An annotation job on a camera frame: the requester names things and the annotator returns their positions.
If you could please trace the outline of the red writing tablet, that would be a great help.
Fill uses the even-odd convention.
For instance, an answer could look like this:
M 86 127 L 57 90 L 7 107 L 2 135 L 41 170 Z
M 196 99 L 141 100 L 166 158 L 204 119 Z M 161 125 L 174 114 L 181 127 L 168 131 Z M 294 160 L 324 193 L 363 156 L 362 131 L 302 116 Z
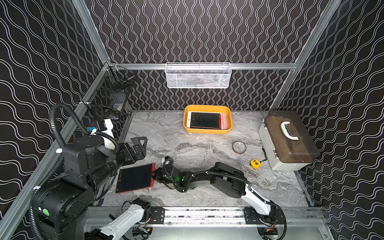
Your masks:
M 155 167 L 155 164 L 148 164 L 120 170 L 115 193 L 120 194 L 153 187 Z
M 192 112 L 190 128 L 221 130 L 221 114 L 210 112 Z

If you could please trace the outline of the white writing tablet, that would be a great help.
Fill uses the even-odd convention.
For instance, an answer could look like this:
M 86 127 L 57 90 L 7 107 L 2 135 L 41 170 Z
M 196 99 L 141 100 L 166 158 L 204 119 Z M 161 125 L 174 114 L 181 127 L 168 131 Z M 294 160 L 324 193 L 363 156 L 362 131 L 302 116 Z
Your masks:
M 187 128 L 190 128 L 190 127 L 191 127 L 191 119 L 192 119 L 192 112 L 191 112 L 191 111 L 188 111 L 187 121 L 186 121 L 186 127 L 187 127 Z

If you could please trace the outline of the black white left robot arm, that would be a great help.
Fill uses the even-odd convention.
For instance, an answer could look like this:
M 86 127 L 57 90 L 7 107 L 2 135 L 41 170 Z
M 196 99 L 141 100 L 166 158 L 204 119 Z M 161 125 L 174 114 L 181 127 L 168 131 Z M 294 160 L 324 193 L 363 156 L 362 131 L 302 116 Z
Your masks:
M 61 108 L 83 133 L 69 144 L 57 127 Z M 62 103 L 51 107 L 49 121 L 59 144 L 59 158 L 31 196 L 28 213 L 36 239 L 117 240 L 132 226 L 152 220 L 150 203 L 136 199 L 125 213 L 101 229 L 85 232 L 81 225 L 88 207 L 109 191 L 118 170 L 145 158 L 146 137 L 132 138 L 131 144 L 118 143 L 98 129 L 85 128 L 74 110 Z

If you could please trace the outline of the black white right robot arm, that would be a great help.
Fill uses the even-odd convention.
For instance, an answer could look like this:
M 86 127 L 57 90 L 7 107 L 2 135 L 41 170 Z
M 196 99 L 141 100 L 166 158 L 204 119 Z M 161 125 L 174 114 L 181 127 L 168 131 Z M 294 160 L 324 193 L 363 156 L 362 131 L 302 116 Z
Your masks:
M 247 202 L 255 211 L 247 216 L 248 219 L 261 221 L 266 226 L 286 223 L 280 206 L 259 194 L 238 169 L 217 162 L 205 171 L 182 172 L 176 169 L 174 160 L 168 156 L 162 159 L 162 164 L 162 167 L 153 171 L 153 180 L 170 185 L 180 193 L 211 185 L 228 197 Z

